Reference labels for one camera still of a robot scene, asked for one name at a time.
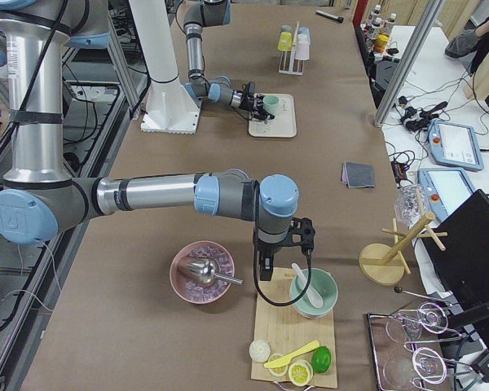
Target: white table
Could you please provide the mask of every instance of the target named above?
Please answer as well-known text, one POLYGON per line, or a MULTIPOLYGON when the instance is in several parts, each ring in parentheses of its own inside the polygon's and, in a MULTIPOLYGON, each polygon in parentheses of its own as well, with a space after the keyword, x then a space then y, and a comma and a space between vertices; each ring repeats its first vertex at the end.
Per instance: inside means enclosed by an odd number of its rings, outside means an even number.
MULTIPOLYGON (((390 40, 390 46, 397 47, 399 49, 399 54, 397 56, 404 53, 413 29, 413 26, 395 26, 390 40)), ((444 100, 448 100, 449 103, 446 111, 451 117, 449 121, 457 124, 473 126, 475 132, 477 133, 480 148, 489 148, 489 115, 485 115, 482 117, 482 119, 480 119, 484 111, 475 101, 468 102, 468 99, 465 97, 463 92, 463 87, 465 85, 464 81, 462 81, 458 86, 456 83, 451 83, 453 86, 442 91, 432 94, 424 94, 425 91, 430 92, 438 90, 439 87, 444 85, 444 83, 448 81, 455 81, 463 76, 465 76, 465 80, 469 80, 469 77, 465 72, 464 65, 458 59, 452 59, 445 56, 444 49, 447 44, 448 40, 443 31, 438 27, 432 28, 422 47, 421 53, 416 58, 412 70, 407 76, 407 80, 404 83, 399 96, 416 96, 417 98, 410 103, 414 108, 432 108, 434 105, 444 100)), ((483 100, 480 101, 480 104, 484 108, 487 108, 487 105, 485 102, 483 102, 483 100)), ((400 125, 399 118, 400 115, 396 112, 396 110, 392 110, 390 112, 389 116, 385 120, 385 124, 382 126, 385 140, 388 143, 393 144, 396 147, 397 152, 411 150, 415 152, 417 158, 425 156, 424 150, 415 140, 415 134, 409 132, 402 125, 400 125)), ((442 114, 441 118, 447 119, 447 116, 442 114)), ((424 140, 425 137, 426 134, 424 132, 421 135, 421 140, 424 140)), ((389 144, 387 144, 387 150, 388 154, 394 152, 393 147, 389 144)), ((484 152, 482 154, 482 158, 484 170, 479 172, 468 171, 468 174, 475 187, 489 193, 489 152, 484 152)), ((413 162, 408 173, 413 174, 413 172, 416 172, 419 168, 429 167, 437 167, 434 160, 430 156, 426 157, 422 161, 413 162)), ((445 291, 445 288, 443 288, 442 284, 438 281, 438 278, 434 273, 434 268, 429 255, 425 251, 425 248, 420 240, 416 244, 415 253, 416 259, 418 260, 421 268, 421 277, 425 290, 428 293, 445 291)), ((462 358, 462 361, 471 362, 477 355, 478 354, 468 354, 462 358)), ((460 376, 460 380, 464 386, 466 386, 472 379, 472 376, 460 376)), ((489 384, 476 384, 472 389, 489 391, 489 384)))

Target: table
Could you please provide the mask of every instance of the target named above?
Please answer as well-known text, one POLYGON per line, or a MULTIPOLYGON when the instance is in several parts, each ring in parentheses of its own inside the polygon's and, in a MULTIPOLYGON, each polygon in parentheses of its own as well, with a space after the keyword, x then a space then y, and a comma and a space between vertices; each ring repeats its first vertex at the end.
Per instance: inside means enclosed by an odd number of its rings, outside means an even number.
MULTIPOLYGON (((345 11, 330 8, 335 15, 345 11)), ((184 37, 173 27, 185 80, 184 37)), ((334 308, 339 389, 375 389, 364 314, 391 312, 411 298, 361 273, 358 255, 394 214, 394 179, 351 23, 315 15, 314 7, 232 4, 228 26, 203 33, 208 77, 227 74, 235 86, 254 80, 258 91, 291 94, 297 113, 293 139, 251 138, 227 108, 204 104, 197 134, 145 134, 129 128, 112 178, 217 171, 232 167, 255 178, 283 173, 295 180, 298 217, 313 219, 314 266, 339 287, 334 308), (301 77, 277 72, 282 24, 308 26, 311 60, 301 77), (374 189, 348 189, 344 160, 373 165, 374 189)), ((193 208, 117 213, 90 223, 23 390, 273 389, 250 379, 256 292, 252 282, 252 224, 199 215, 193 208), (184 245, 210 239, 236 260, 243 287, 207 306, 179 299, 169 265, 184 245)), ((276 265, 304 261, 285 249, 276 265)), ((415 273, 403 282, 420 291, 415 273)))
MULTIPOLYGON (((413 29, 413 26, 395 26, 391 37, 391 45, 399 48, 400 52, 398 56, 401 56, 404 52, 413 29)), ((425 108, 429 105, 433 107, 443 100, 448 101, 449 104, 446 110, 451 116, 449 121, 473 126, 477 133, 480 148, 489 148, 489 116, 485 115, 482 118, 481 115, 484 111, 478 103, 468 101, 465 97, 462 90, 464 82, 461 82, 460 86, 457 86, 455 83, 452 83, 452 86, 444 84, 449 81, 455 81, 463 76, 469 80, 464 65, 458 59, 452 59, 444 55, 444 49, 447 44, 448 40, 443 31, 439 27, 432 28, 399 95, 417 96, 410 103, 414 108, 425 108), (441 86, 447 86, 447 88, 432 94, 424 94, 425 91, 439 90, 441 86)), ((483 101, 480 104, 487 108, 487 105, 483 101)), ((441 118, 447 119, 445 114, 442 114, 441 118)), ((415 140, 415 134, 411 134, 403 126, 399 125, 399 115, 395 110, 390 112, 385 124, 382 126, 382 130, 385 135, 385 140, 393 144, 397 151, 412 150, 418 158, 425 155, 424 150, 415 140)), ((393 146, 389 144, 387 145, 387 150, 388 153, 394 152, 393 146)), ((485 165, 484 170, 478 172, 468 171, 468 175, 476 188, 481 188, 484 192, 489 193, 489 152, 484 152, 482 157, 485 165)), ((428 156, 424 160, 413 162, 410 172, 414 172, 420 167, 428 168, 437 166, 430 156, 428 156)), ((425 290, 428 293, 440 292, 443 294, 445 288, 438 281, 430 257, 425 251, 421 240, 416 244, 415 253, 421 269, 421 277, 425 290)), ((469 354, 463 357, 462 361, 471 362, 477 356, 478 354, 469 354)), ((464 385, 467 385, 472 380, 472 377, 461 377, 461 380, 464 385)), ((489 390, 489 384, 476 384, 473 389, 489 390)))

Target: lemon slice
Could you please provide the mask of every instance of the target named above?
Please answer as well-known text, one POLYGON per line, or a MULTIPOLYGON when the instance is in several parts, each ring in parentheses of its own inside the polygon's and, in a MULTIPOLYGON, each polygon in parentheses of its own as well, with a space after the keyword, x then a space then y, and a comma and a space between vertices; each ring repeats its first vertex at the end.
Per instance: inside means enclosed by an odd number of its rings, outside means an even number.
MULTIPOLYGON (((273 353, 270 358, 268 358, 268 361, 274 361, 277 358, 281 358, 284 355, 281 353, 273 353)), ((284 367, 278 367, 278 368, 268 368, 268 371, 275 377, 281 377, 286 375, 286 372, 288 371, 288 365, 285 365, 284 367)))
POLYGON ((313 369, 306 360, 297 360, 289 366, 288 377, 296 386, 304 386, 310 383, 313 377, 313 369))

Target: white plate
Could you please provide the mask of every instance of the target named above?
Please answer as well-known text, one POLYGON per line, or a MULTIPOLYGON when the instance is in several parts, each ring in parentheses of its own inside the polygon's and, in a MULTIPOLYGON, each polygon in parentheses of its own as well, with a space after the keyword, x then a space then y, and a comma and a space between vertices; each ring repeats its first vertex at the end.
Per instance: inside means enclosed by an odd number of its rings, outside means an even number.
POLYGON ((289 94, 265 95, 275 95, 279 98, 279 112, 275 118, 270 121, 250 121, 248 133, 254 137, 295 137, 295 134, 297 134, 297 126, 295 124, 293 96, 289 94))

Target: garlic bulb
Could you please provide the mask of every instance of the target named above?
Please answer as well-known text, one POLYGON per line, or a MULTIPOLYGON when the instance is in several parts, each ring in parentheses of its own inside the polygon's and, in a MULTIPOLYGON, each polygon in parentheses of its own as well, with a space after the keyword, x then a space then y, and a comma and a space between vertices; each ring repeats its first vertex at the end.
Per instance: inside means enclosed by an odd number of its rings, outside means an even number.
POLYGON ((249 347, 250 357, 255 362, 266 362, 270 357, 270 346, 265 340, 255 340, 249 347))

